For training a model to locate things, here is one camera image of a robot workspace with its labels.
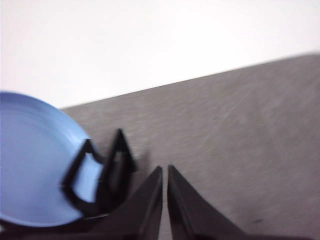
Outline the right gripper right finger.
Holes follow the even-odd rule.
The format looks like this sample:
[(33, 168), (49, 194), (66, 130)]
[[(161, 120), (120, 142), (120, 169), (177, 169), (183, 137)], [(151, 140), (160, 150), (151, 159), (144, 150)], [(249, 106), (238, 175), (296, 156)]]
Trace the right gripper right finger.
[(305, 236), (249, 234), (210, 205), (172, 164), (167, 207), (174, 240), (306, 240)]

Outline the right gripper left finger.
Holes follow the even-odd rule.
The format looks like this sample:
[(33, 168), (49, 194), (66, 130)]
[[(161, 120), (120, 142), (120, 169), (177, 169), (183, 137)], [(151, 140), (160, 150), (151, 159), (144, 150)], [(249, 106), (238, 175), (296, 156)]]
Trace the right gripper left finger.
[(69, 232), (27, 234), (26, 240), (156, 240), (163, 201), (163, 169), (157, 166), (132, 196), (110, 215)]

